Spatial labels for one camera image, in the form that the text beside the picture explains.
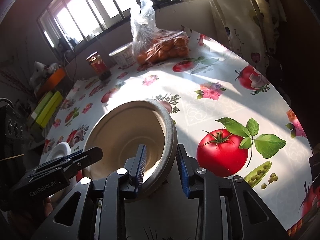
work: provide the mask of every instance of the glass jar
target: glass jar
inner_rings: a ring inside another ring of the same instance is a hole
[[[97,73],[100,80],[106,80],[111,76],[110,68],[105,65],[98,52],[91,54],[89,57],[87,57],[86,61]]]

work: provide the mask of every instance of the metal screw head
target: metal screw head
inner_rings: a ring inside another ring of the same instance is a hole
[[[207,170],[206,170],[205,168],[198,168],[198,169],[197,169],[197,172],[198,172],[199,174],[206,174]]]
[[[117,173],[118,173],[119,175],[126,174],[126,173],[127,173],[127,169],[125,169],[125,168],[120,168],[119,170],[117,170]]]
[[[88,184],[90,182],[90,178],[88,177],[84,177],[80,180],[80,183],[85,185],[85,184]]]
[[[242,178],[241,176],[236,175],[236,176],[233,177],[233,180],[234,180],[235,182],[242,182],[242,181],[243,181],[243,178]]]

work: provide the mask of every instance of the pea pod illustration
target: pea pod illustration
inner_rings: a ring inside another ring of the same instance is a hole
[[[251,186],[256,186],[268,173],[272,165],[272,162],[266,161],[265,163],[261,164],[257,168],[255,168],[253,171],[251,171],[247,176],[244,177],[244,180]]]

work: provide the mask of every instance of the orange container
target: orange container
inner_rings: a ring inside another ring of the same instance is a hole
[[[43,84],[42,87],[36,93],[37,98],[40,98],[44,93],[51,91],[58,85],[58,83],[65,77],[66,72],[63,68],[59,68],[55,73],[53,73],[48,80]]]

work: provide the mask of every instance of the bowl rim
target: bowl rim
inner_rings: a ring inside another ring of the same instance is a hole
[[[150,195],[155,190],[157,190],[159,186],[161,186],[161,184],[167,178],[175,160],[177,145],[178,145],[177,130],[175,125],[173,124],[173,121],[169,112],[163,105],[161,105],[158,101],[154,99],[148,98],[145,100],[129,101],[127,103],[117,106],[116,108],[112,109],[110,112],[104,114],[97,121],[97,123],[94,125],[94,127],[90,131],[84,143],[83,151],[88,150],[87,144],[89,142],[89,138],[91,136],[94,136],[97,132],[99,132],[99,130],[102,128],[102,126],[106,122],[108,122],[111,118],[120,114],[121,112],[128,110],[130,108],[135,108],[135,107],[145,107],[145,108],[149,108],[151,111],[154,111],[156,113],[155,116],[158,119],[160,126],[162,128],[162,131],[164,133],[164,150],[162,152],[162,156],[160,158],[159,164],[154,170],[154,172],[151,174],[151,176],[142,184],[142,189],[137,199],[135,199],[136,201]],[[90,171],[88,171],[87,168],[84,168],[83,174],[84,176],[89,177]]]

